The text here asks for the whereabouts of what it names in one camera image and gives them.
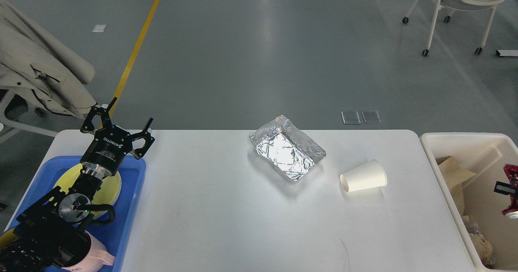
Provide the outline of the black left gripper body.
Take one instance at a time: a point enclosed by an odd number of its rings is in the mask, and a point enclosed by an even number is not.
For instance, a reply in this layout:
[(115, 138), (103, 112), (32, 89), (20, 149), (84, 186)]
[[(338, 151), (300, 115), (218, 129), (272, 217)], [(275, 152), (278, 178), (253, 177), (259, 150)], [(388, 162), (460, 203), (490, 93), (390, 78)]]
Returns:
[(130, 132), (117, 125), (96, 130), (94, 140), (80, 159), (86, 167), (99, 166), (104, 176), (114, 176), (126, 154), (132, 150)]

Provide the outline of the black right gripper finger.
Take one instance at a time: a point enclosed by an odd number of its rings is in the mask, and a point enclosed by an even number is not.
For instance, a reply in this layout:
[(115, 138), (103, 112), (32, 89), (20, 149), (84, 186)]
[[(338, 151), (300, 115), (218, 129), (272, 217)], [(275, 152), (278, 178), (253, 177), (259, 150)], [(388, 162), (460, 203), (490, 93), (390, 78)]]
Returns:
[(505, 182), (497, 181), (494, 192), (503, 195), (518, 195), (518, 187)]

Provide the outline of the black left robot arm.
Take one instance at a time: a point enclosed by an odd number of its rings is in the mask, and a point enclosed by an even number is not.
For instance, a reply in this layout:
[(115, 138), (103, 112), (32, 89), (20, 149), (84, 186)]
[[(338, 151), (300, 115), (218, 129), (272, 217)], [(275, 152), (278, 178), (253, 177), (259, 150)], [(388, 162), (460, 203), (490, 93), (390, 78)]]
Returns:
[(109, 112), (116, 102), (113, 98), (108, 106), (89, 110), (80, 132), (92, 134), (93, 140), (80, 158), (79, 175), (71, 187), (54, 187), (18, 215), (14, 239), (1, 250), (2, 272), (76, 266), (94, 243), (87, 228), (115, 221), (114, 205), (95, 204), (94, 196), (128, 154), (141, 159), (155, 141), (150, 131), (153, 118), (133, 134), (113, 124)]

